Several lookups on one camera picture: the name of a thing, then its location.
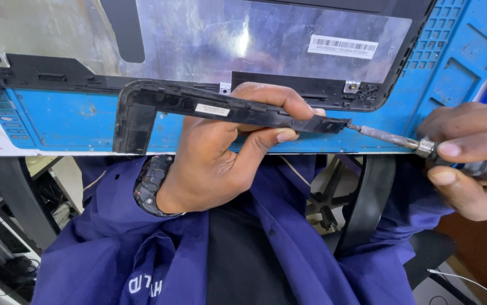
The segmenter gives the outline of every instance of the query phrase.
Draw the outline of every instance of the blue plastic tray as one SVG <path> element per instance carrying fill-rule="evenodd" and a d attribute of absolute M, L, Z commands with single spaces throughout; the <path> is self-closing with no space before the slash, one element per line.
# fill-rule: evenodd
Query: blue plastic tray
<path fill-rule="evenodd" d="M 438 0 L 388 101 L 369 113 L 327 111 L 413 137 L 436 107 L 471 101 L 487 78 L 487 0 Z M 0 122 L 14 145 L 46 151 L 111 151 L 115 95 L 7 90 Z M 176 151 L 182 117 L 159 114 L 149 153 Z M 242 140 L 233 144 L 237 150 Z M 302 134 L 272 153 L 385 153 L 405 151 L 353 130 Z"/>

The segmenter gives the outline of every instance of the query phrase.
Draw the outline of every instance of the person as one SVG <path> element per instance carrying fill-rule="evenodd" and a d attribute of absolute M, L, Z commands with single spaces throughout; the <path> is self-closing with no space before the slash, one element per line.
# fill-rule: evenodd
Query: person
<path fill-rule="evenodd" d="M 324 114 L 286 87 L 245 83 L 232 95 L 298 120 Z M 438 108 L 418 133 L 442 142 L 450 162 L 487 160 L 486 105 Z M 399 158 L 375 235 L 334 257 L 304 217 L 321 157 L 265 157 L 298 136 L 186 117 L 167 170 L 166 156 L 81 160 L 88 205 L 42 254 L 32 304 L 415 304 L 410 236 L 453 211 L 487 219 L 487 181 L 448 167 L 423 174 Z M 148 206 L 136 191 L 144 177 L 162 181 Z"/>

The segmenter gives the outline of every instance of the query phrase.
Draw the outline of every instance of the black watch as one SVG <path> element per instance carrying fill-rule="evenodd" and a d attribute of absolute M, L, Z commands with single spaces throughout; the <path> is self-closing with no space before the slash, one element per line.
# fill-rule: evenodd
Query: black watch
<path fill-rule="evenodd" d="M 163 184 L 168 168 L 173 162 L 174 156 L 172 155 L 158 155 L 152 156 L 144 163 L 133 192 L 136 203 L 144 211 L 159 217 L 185 214 L 165 214 L 157 207 L 157 191 Z"/>

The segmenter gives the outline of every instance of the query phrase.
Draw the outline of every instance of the blue work shirt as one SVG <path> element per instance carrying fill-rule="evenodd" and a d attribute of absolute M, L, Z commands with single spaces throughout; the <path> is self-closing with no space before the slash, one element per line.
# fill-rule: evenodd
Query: blue work shirt
<path fill-rule="evenodd" d="M 398 162 L 395 182 L 369 244 L 335 259 L 303 214 L 316 175 L 313 155 L 263 162 L 249 207 L 301 305 L 415 304 L 403 264 L 408 239 L 450 213 L 417 169 Z M 160 218 L 132 197 L 144 158 L 95 167 L 91 202 L 45 250 L 32 304 L 180 305 L 206 303 L 208 211 Z"/>

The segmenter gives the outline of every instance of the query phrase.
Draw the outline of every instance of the white sticker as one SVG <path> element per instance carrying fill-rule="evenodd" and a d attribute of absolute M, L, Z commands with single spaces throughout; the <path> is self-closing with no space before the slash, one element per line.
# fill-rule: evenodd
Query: white sticker
<path fill-rule="evenodd" d="M 372 59 L 378 45 L 378 42 L 311 35 L 308 53 Z"/>
<path fill-rule="evenodd" d="M 204 104 L 198 104 L 195 108 L 197 112 L 204 112 L 206 114 L 217 114 L 219 116 L 227 116 L 228 113 L 231 111 L 230 109 L 214 107 L 214 106 L 207 106 Z"/>

